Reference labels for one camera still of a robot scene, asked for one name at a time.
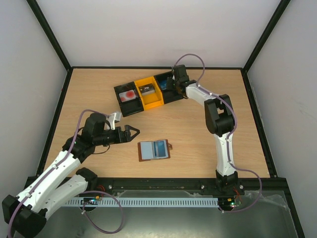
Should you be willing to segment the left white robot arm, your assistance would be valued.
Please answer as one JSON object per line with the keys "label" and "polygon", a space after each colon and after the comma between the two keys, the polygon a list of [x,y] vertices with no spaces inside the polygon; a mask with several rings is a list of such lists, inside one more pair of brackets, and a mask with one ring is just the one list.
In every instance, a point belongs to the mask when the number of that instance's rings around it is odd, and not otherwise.
{"label": "left white robot arm", "polygon": [[96,193],[98,177],[87,168],[77,171],[67,182],[64,179],[93,155],[97,146],[127,143],[140,134],[139,129],[130,125],[116,126],[121,116],[119,112],[107,116],[91,111],[84,126],[75,129],[51,165],[17,196],[8,195],[2,201],[7,237],[17,231],[33,238],[68,200],[81,193]]}

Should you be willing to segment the yellow middle bin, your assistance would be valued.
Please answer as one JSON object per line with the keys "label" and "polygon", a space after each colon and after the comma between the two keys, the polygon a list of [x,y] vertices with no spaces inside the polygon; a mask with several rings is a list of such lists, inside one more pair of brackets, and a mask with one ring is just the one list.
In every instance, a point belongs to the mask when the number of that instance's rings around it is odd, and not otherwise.
{"label": "yellow middle bin", "polygon": [[136,80],[134,84],[145,111],[164,104],[162,91],[153,76]]}

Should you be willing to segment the black bin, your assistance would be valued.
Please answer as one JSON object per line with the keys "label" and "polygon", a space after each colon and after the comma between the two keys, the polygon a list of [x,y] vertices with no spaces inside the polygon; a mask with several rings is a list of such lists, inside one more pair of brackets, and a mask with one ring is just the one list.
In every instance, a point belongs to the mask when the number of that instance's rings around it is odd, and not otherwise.
{"label": "black bin", "polygon": [[115,86],[114,91],[124,117],[144,111],[141,96],[134,82]]}
{"label": "black bin", "polygon": [[[173,74],[172,74],[172,71],[168,71],[168,72],[165,72],[165,73],[161,73],[161,74],[157,74],[154,76],[158,86],[159,86],[159,81],[161,80],[165,80],[167,79],[168,77],[172,77]],[[162,96],[163,96],[163,101],[164,101],[164,104],[168,104],[168,103],[171,103],[171,102],[174,102],[174,101],[178,101],[178,100],[181,100],[182,99],[182,96],[179,95],[177,92],[175,91],[172,91],[172,90],[162,90],[161,87],[159,86],[161,92],[162,92]]]}

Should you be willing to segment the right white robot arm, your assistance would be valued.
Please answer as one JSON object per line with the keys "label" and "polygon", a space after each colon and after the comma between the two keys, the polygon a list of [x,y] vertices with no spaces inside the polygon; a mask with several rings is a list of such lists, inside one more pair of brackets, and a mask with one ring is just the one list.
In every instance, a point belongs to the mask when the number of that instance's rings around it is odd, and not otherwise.
{"label": "right white robot arm", "polygon": [[214,135],[216,144],[215,186],[219,193],[227,194],[238,183],[232,143],[237,123],[230,97],[226,94],[215,94],[197,81],[190,80],[184,65],[172,68],[172,76],[167,79],[167,89],[204,107],[206,127]]}

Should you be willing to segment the red white card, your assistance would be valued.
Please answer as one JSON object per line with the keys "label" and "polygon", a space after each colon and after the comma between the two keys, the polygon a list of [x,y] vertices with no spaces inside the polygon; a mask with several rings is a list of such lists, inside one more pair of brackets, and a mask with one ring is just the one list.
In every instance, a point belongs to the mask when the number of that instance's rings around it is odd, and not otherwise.
{"label": "red white card", "polygon": [[131,100],[134,100],[137,98],[137,95],[136,95],[134,90],[128,90],[125,92],[121,92],[118,95],[119,95],[120,101],[122,103],[131,101]]}

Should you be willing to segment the brown leather card holder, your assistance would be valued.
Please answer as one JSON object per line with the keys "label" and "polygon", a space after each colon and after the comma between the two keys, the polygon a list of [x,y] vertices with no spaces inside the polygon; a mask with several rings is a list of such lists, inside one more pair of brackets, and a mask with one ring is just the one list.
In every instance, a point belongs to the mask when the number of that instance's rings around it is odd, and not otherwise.
{"label": "brown leather card holder", "polygon": [[[172,145],[165,139],[167,142],[167,149],[168,149],[168,157],[163,159],[170,158],[170,151],[173,149]],[[139,162],[151,161],[151,160],[162,160],[162,159],[155,159],[154,158],[154,148],[153,148],[154,141],[141,141],[138,143],[138,158]]]}

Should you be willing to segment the right black bin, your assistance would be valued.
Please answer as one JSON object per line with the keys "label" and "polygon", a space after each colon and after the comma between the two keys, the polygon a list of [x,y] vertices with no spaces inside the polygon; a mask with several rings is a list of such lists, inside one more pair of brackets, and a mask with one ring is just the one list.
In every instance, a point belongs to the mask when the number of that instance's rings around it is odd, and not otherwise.
{"label": "right black bin", "polygon": [[[167,79],[168,77],[172,77],[173,74],[172,74],[172,71],[168,71],[168,72],[165,72],[165,73],[161,73],[161,74],[157,74],[154,76],[158,86],[159,86],[159,81],[161,80],[165,80]],[[182,99],[182,96],[179,95],[177,92],[175,91],[172,91],[172,90],[162,90],[161,87],[159,86],[161,92],[162,92],[162,96],[163,96],[163,101],[164,101],[164,104],[168,104],[168,103],[171,103],[171,102],[174,102],[174,101],[178,101],[178,100],[181,100]]]}

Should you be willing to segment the grey vip card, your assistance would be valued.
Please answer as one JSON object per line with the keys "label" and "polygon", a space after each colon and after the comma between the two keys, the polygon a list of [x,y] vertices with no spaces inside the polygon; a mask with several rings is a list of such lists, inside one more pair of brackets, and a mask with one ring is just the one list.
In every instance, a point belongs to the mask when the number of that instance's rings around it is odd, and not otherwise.
{"label": "grey vip card", "polygon": [[139,91],[142,96],[146,96],[146,95],[155,93],[155,87],[153,84],[150,83],[150,84],[140,86]]}

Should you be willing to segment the left black bin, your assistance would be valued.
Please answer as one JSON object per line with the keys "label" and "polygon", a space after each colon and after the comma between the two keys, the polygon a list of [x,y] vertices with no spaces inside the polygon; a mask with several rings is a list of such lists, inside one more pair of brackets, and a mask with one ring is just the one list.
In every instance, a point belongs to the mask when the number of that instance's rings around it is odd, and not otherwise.
{"label": "left black bin", "polygon": [[144,111],[141,96],[134,82],[115,86],[114,91],[124,117]]}

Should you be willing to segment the black enclosure frame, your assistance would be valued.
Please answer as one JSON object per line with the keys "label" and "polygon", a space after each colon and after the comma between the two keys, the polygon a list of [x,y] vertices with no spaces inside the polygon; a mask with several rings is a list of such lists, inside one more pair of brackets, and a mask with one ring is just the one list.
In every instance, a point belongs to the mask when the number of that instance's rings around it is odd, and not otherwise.
{"label": "black enclosure frame", "polygon": [[[45,15],[43,14],[38,2],[35,0],[29,0],[27,3],[29,4],[30,9],[32,10],[33,14],[35,15],[41,28],[45,32],[48,40],[50,41],[52,47],[54,48],[60,61],[62,62],[63,66],[65,67],[65,69],[67,71],[67,75],[66,75],[66,78],[65,78],[62,90],[61,90],[61,94],[60,94],[60,97],[58,100],[58,104],[57,104],[57,107],[56,107],[56,110],[54,113],[54,117],[53,117],[53,120],[52,120],[52,123],[50,126],[48,137],[46,139],[44,150],[43,150],[41,159],[39,161],[37,172],[36,172],[35,176],[28,177],[26,180],[26,183],[30,184],[30,182],[34,181],[40,175],[40,173],[43,172],[43,170],[44,170],[44,163],[47,161],[49,148],[51,147],[51,144],[53,141],[53,134],[55,133],[57,121],[60,117],[62,105],[64,103],[64,99],[66,97],[66,92],[67,92],[67,89],[68,89],[68,86],[69,86],[69,83],[71,80],[71,75],[72,75],[75,68],[69,64],[62,48],[61,48],[57,38],[55,37],[49,23],[47,22]],[[249,80],[248,75],[247,75],[251,66],[255,62],[257,56],[261,52],[263,46],[265,45],[266,41],[270,37],[273,29],[275,28],[276,24],[279,22],[280,18],[282,17],[282,15],[285,12],[289,3],[290,2],[288,0],[280,1],[276,10],[273,13],[271,19],[269,20],[267,26],[265,27],[263,33],[261,34],[261,37],[258,40],[255,48],[253,49],[250,57],[248,58],[245,66],[243,68],[240,68],[239,70],[241,71],[241,74],[242,74],[242,79],[244,82],[244,86],[245,86],[246,93],[248,96],[249,104],[251,107],[251,111],[253,114],[255,125],[256,125],[259,139],[261,142],[262,150],[264,153],[265,162],[266,162],[266,165],[267,165],[267,168],[269,171],[270,177],[262,179],[263,189],[270,190],[270,191],[283,191],[284,192],[287,205],[290,208],[290,213],[292,216],[294,227],[295,227],[296,232],[297,232],[297,236],[300,238],[303,238],[305,235],[304,235],[304,232],[303,232],[303,229],[302,229],[302,226],[301,226],[301,223],[300,223],[300,220],[299,220],[296,208],[295,208],[295,204],[294,204],[287,180],[285,178],[280,178],[277,175],[277,171],[276,171],[276,168],[274,165],[273,157],[271,155],[269,144],[268,144],[266,134],[264,131],[263,122],[262,122],[262,119],[260,116],[258,106],[256,104],[253,90],[251,89],[250,80]]]}

